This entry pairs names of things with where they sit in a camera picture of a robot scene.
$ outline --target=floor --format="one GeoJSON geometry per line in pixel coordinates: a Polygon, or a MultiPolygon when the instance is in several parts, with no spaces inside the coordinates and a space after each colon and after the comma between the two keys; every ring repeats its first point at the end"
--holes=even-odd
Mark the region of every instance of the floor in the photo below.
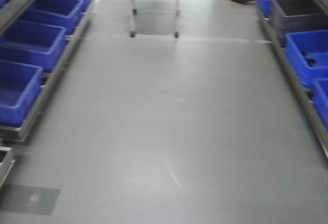
{"type": "Polygon", "coordinates": [[[327,224],[328,163],[227,0],[100,0],[0,192],[3,224],[327,224]]]}

